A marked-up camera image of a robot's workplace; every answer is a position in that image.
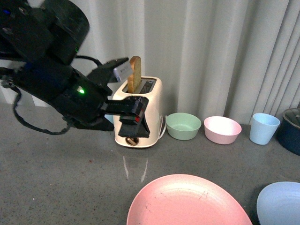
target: pot lid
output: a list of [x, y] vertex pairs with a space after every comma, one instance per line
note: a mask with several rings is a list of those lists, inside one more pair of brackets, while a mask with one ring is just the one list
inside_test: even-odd
[[300, 108], [285, 110], [283, 112], [283, 118], [294, 127], [300, 129]]

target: navy blue pot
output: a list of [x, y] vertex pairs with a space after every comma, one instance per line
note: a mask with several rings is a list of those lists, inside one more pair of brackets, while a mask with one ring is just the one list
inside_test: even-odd
[[300, 156], [300, 109], [283, 112], [276, 138], [283, 147]]

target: light blue cup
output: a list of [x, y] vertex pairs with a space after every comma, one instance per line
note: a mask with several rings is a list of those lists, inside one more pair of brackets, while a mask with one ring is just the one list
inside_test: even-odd
[[250, 140], [260, 145], [269, 143], [279, 125], [280, 120], [274, 116], [265, 113], [254, 114]]

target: gray countertop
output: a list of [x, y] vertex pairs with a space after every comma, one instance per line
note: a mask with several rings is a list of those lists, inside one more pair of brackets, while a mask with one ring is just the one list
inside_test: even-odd
[[[208, 179], [230, 193], [258, 224], [256, 200], [277, 181], [300, 182], [300, 157], [275, 139], [260, 146], [250, 126], [229, 145], [209, 141], [203, 126], [189, 141], [166, 132], [151, 148], [119, 146], [114, 132], [78, 130], [51, 136], [23, 127], [0, 104], [0, 224], [125, 225], [131, 202], [150, 181], [168, 174]], [[52, 108], [20, 106], [30, 123], [64, 127]]]

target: toaster slot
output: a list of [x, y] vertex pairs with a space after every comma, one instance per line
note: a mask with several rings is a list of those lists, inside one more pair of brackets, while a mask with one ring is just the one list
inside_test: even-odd
[[[155, 79], [149, 79], [149, 78], [142, 78], [141, 84], [136, 89], [134, 94], [147, 94], [150, 93], [155, 85], [156, 80]], [[125, 93], [128, 93], [128, 87], [126, 87], [122, 90]]]

